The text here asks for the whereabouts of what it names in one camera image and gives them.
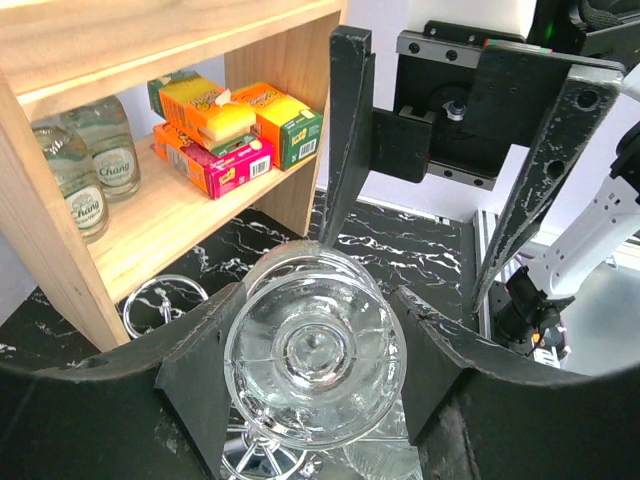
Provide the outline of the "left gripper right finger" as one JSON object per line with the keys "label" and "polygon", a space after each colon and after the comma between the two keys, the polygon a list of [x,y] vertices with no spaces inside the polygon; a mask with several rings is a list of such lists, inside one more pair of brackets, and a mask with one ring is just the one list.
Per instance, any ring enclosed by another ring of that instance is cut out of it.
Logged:
{"label": "left gripper right finger", "polygon": [[426,479],[635,479],[639,370],[589,377],[528,360],[406,287],[409,442]]}

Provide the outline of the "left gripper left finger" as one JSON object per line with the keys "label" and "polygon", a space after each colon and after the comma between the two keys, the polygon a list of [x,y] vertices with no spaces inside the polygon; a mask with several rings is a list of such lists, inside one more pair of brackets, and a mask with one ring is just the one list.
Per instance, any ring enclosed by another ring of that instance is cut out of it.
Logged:
{"label": "left gripper left finger", "polygon": [[3,364],[2,477],[208,479],[154,389],[162,360],[196,325],[179,319],[74,367]]}

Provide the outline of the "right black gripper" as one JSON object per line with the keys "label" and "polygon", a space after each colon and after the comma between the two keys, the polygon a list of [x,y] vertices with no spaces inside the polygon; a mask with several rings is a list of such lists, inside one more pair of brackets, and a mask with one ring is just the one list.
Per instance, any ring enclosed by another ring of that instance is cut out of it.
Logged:
{"label": "right black gripper", "polygon": [[335,244],[371,168],[413,183],[432,174],[490,190],[510,147],[532,145],[477,275],[476,312],[615,103],[625,68],[491,30],[436,21],[404,30],[394,106],[373,111],[371,160],[371,40],[371,31],[346,25],[330,36],[329,180],[319,240]]}

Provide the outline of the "ribbed stemmed glass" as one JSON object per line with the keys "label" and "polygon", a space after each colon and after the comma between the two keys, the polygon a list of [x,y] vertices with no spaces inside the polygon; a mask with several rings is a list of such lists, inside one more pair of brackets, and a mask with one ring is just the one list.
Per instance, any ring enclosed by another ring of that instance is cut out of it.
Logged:
{"label": "ribbed stemmed glass", "polygon": [[364,479],[417,479],[417,449],[408,441],[400,398],[368,435],[343,448],[347,463]]}
{"label": "ribbed stemmed glass", "polygon": [[297,240],[262,256],[242,284],[224,376],[248,425],[315,451],[373,431],[400,396],[407,347],[369,272],[334,248]]}

